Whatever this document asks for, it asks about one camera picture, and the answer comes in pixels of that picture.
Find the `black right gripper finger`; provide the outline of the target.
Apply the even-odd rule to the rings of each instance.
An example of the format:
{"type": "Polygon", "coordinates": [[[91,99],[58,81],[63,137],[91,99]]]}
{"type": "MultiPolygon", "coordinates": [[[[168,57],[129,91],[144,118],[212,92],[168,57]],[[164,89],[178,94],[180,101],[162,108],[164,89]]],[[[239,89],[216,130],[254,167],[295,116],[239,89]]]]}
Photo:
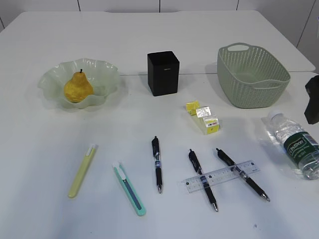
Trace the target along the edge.
{"type": "Polygon", "coordinates": [[[304,115],[308,124],[316,124],[319,121],[319,75],[312,77],[305,89],[310,99],[304,115]]]}

